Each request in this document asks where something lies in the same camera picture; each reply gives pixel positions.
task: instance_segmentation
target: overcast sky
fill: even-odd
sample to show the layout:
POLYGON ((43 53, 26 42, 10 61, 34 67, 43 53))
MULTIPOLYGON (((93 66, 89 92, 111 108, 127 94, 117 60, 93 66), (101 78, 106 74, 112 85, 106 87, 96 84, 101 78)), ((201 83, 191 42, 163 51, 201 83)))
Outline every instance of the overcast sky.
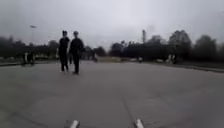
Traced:
POLYGON ((160 34, 168 39, 184 29, 192 40, 209 34, 224 42, 224 0, 0 0, 0 35, 25 43, 59 40, 77 30, 86 45, 105 47, 112 41, 140 41, 160 34))

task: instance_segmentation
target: leg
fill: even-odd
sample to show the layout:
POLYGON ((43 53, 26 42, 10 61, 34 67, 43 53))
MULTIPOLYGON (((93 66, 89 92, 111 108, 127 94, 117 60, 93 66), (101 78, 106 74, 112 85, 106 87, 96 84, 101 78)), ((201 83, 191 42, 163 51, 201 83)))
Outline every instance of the leg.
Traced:
POLYGON ((61 71, 64 71, 64 58, 62 55, 60 55, 60 62, 61 62, 61 71))
POLYGON ((65 66, 65 68, 66 68, 66 70, 68 71, 68 57, 67 57, 67 55, 65 55, 64 56, 64 66, 65 66))
POLYGON ((79 56, 73 55, 73 61, 75 64, 75 73, 79 73, 79 56))

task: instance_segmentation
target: street lamp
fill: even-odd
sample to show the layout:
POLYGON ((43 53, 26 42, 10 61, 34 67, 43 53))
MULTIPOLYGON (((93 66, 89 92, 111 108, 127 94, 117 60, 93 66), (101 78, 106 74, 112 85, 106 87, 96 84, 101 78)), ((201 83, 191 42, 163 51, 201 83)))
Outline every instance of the street lamp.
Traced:
POLYGON ((33 43, 33 42, 34 42, 34 29, 36 29, 37 26, 30 25, 30 28, 32 29, 32 35, 31 35, 31 36, 32 36, 32 37, 31 37, 31 38, 32 38, 32 39, 31 39, 32 41, 31 41, 31 42, 33 43))

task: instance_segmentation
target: ground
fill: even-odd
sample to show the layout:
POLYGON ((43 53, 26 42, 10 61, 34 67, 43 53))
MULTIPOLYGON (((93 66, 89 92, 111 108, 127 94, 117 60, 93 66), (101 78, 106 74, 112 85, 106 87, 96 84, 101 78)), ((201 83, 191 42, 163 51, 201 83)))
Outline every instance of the ground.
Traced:
POLYGON ((224 74, 137 63, 0 68, 0 128, 223 128, 224 74))

